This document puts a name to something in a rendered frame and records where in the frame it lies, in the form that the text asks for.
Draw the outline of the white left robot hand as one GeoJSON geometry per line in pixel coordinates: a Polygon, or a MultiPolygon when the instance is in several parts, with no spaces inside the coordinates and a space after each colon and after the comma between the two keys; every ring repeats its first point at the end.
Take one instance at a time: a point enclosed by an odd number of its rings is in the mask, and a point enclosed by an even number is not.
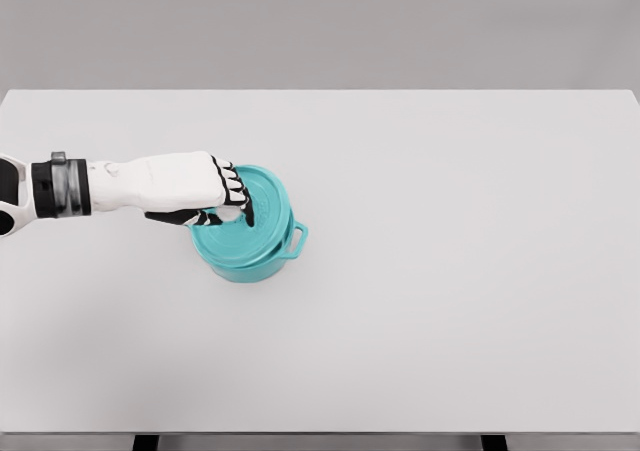
{"type": "Polygon", "coordinates": [[[205,151],[144,158],[135,206],[146,218],[182,226],[219,226],[244,217],[255,225],[250,192],[236,167],[205,151]]]}

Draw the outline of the teal pot lid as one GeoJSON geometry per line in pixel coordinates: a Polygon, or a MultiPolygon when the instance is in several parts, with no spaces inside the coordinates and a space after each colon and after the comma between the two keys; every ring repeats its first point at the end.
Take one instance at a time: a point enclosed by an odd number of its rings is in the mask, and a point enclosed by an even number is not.
{"type": "Polygon", "coordinates": [[[235,221],[212,226],[192,226],[192,241],[210,264],[244,267],[272,251],[285,237],[292,213],[287,191],[271,171],[253,165],[237,167],[251,197],[253,225],[241,214],[235,221]]]}

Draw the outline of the teal pot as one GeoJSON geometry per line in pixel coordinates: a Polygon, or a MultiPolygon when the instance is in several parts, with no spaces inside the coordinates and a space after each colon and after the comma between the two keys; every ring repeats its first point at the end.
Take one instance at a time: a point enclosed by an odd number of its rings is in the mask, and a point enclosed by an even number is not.
{"type": "Polygon", "coordinates": [[[308,228],[292,215],[274,231],[243,220],[191,230],[196,251],[220,277],[234,283],[257,283],[297,259],[306,244],[308,228]]]}

